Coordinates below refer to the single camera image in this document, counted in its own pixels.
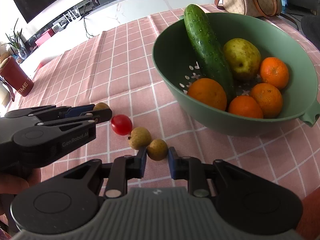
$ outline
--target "tangerine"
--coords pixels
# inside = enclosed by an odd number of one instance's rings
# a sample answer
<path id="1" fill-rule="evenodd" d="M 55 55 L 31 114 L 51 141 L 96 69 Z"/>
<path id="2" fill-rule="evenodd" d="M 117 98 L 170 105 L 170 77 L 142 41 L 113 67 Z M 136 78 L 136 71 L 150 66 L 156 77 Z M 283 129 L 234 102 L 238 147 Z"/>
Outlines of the tangerine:
<path id="1" fill-rule="evenodd" d="M 260 65 L 262 82 L 274 85 L 279 90 L 286 87 L 289 82 L 287 65 L 276 57 L 265 58 Z"/>
<path id="2" fill-rule="evenodd" d="M 223 87 L 210 78 L 200 78 L 193 82 L 187 95 L 222 111 L 227 108 L 227 95 Z"/>
<path id="3" fill-rule="evenodd" d="M 275 86 L 267 83 L 257 84 L 252 88 L 250 96 L 260 106 L 264 118 L 275 118 L 281 112 L 283 99 Z"/>
<path id="4" fill-rule="evenodd" d="M 234 98 L 229 105 L 228 112 L 246 117 L 263 118 L 260 106 L 250 96 L 238 96 Z"/>

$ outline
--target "bowl handle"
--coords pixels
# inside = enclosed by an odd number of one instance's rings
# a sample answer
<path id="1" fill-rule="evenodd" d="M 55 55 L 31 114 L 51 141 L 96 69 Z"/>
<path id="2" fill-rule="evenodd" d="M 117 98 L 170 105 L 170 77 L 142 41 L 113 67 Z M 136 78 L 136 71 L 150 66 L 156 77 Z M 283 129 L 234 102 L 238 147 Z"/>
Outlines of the bowl handle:
<path id="1" fill-rule="evenodd" d="M 320 116 L 320 104 L 317 100 L 300 116 L 300 120 L 313 127 Z"/>

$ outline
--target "bowl rim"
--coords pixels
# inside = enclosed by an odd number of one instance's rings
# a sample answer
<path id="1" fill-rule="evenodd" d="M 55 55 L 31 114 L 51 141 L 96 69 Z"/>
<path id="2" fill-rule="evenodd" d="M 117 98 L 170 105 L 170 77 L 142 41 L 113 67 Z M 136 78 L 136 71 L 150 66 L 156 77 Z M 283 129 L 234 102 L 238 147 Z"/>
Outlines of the bowl rim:
<path id="1" fill-rule="evenodd" d="M 222 14 L 222 13 L 226 13 L 226 12 L 210 12 L 210 13 L 207 13 L 207 14 L 217 14 L 217 13 Z M 282 29 L 278 28 L 277 26 L 274 26 L 273 24 L 270 24 L 270 23 L 265 22 L 265 21 L 263 21 L 263 20 L 261 20 L 261 19 L 258 19 L 258 18 L 255 18 L 255 17 L 251 17 L 251 16 L 248 16 L 248 15 L 235 14 L 235 13 L 232 13 L 232 14 L 233 14 L 233 15 L 237 15 L 236 17 L 249 17 L 249 18 L 253 19 L 254 21 L 259 21 L 260 23 L 262 22 L 262 24 L 268 24 L 268 26 L 271 26 L 272 28 L 275 28 L 277 31 L 282 31 L 282 32 L 284 32 L 287 36 L 289 36 L 289 38 L 291 38 L 295 43 L 297 43 L 297 44 L 301 47 L 301 49 L 304 51 L 304 53 L 307 54 L 307 52 L 303 49 L 303 47 L 302 47 L 294 38 L 292 38 L 287 32 L 283 31 Z M 266 118 L 266 119 L 265 119 L 265 118 L 252 118 L 252 117 L 246 117 L 246 116 L 241 116 L 241 115 L 237 115 L 237 114 L 231 114 L 231 113 L 229 113 L 229 112 L 227 112 L 227 111 L 222 111 L 222 110 L 217 109 L 217 108 L 215 108 L 215 107 L 206 105 L 206 104 L 204 104 L 204 103 L 202 103 L 202 102 L 200 102 L 200 101 L 198 101 L 198 100 L 196 100 L 196 99 L 194 99 L 194 98 L 186 95 L 184 92 L 182 92 L 181 90 L 179 90 L 178 88 L 176 88 L 176 86 L 174 86 L 174 85 L 162 74 L 162 72 L 159 70 L 159 68 L 158 68 L 158 66 L 157 66 L 157 64 L 156 64 L 155 58 L 154 58 L 155 44 L 156 44 L 157 40 L 159 39 L 159 37 L 160 37 L 168 28 L 170 28 L 170 26 L 173 26 L 173 25 L 175 25 L 175 24 L 178 24 L 178 22 L 180 22 L 180 21 L 183 21 L 183 19 L 180 19 L 180 20 L 176 21 L 175 23 L 173 23 L 173 24 L 169 25 L 168 27 L 166 27 L 166 28 L 159 34 L 159 36 L 156 38 L 156 40 L 155 40 L 155 42 L 154 42 L 154 44 L 153 44 L 153 46 L 152 46 L 152 61 L 153 61 L 154 65 L 155 65 L 156 69 L 158 70 L 159 74 L 160 74 L 161 77 L 163 78 L 164 82 L 165 82 L 166 84 L 169 84 L 175 91 L 177 91 L 179 94 L 185 96 L 186 98 L 190 99 L 190 100 L 193 101 L 194 103 L 199 104 L 199 105 L 201 105 L 202 107 L 205 107 L 205 108 L 207 108 L 207 109 L 214 110 L 214 111 L 216 111 L 216 112 L 218 112 L 218 113 L 226 114 L 226 115 L 228 115 L 228 116 L 230 116 L 230 117 L 236 117 L 236 118 L 240 118 L 240 119 L 243 119 L 243 120 L 254 121 L 254 122 L 272 122 L 272 123 L 275 123 L 275 122 L 290 121 L 290 120 L 296 119 L 296 118 L 298 118 L 298 117 L 301 117 L 303 114 L 305 114 L 305 113 L 308 111 L 308 109 L 314 104 L 314 102 L 317 101 L 317 94 L 318 94 L 318 93 L 316 93 L 315 97 L 313 98 L 312 103 L 311 103 L 308 107 L 306 107 L 304 111 L 302 111 L 302 112 L 300 112 L 300 113 L 298 113 L 298 114 L 295 114 L 295 115 L 292 115 L 292 116 L 289 116 L 289 117 L 270 118 L 270 119 L 267 119 L 267 118 Z M 314 74 L 316 75 L 315 66 L 314 66 L 314 64 L 312 63 L 312 61 L 311 61 L 311 59 L 310 59 L 309 56 L 308 56 L 308 58 L 309 58 L 311 64 L 313 65 L 313 69 L 314 69 L 314 72 L 315 72 Z"/>

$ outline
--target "ribbed gray surface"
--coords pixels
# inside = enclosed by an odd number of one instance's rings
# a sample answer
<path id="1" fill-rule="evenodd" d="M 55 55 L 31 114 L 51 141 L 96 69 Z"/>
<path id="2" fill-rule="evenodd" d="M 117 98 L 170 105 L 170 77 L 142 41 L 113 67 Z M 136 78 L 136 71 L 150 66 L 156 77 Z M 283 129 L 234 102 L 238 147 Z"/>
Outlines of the ribbed gray surface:
<path id="1" fill-rule="evenodd" d="M 75 231 L 51 236 L 22 231 L 13 239 L 301 240 L 294 230 L 275 236 L 241 232 L 220 218 L 210 200 L 193 197 L 183 187 L 134 188 L 122 198 L 105 201 L 96 217 Z"/>

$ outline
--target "green bowl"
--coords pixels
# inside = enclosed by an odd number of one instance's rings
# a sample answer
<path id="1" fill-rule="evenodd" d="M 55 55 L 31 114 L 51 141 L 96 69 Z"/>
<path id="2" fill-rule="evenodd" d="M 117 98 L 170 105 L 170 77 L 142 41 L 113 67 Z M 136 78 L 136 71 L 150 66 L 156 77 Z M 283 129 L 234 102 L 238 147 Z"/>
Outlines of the green bowl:
<path id="1" fill-rule="evenodd" d="M 243 38 L 258 48 L 262 59 L 277 57 L 286 63 L 290 81 L 281 91 L 283 109 L 276 119 L 254 119 L 220 111 L 187 96 L 187 85 L 200 72 L 183 19 L 166 28 L 153 47 L 155 66 L 181 107 L 204 126 L 233 136 L 261 135 L 295 118 L 312 127 L 320 114 L 318 79 L 303 48 L 288 34 L 260 19 L 233 13 L 207 15 L 222 46 L 233 38 Z"/>

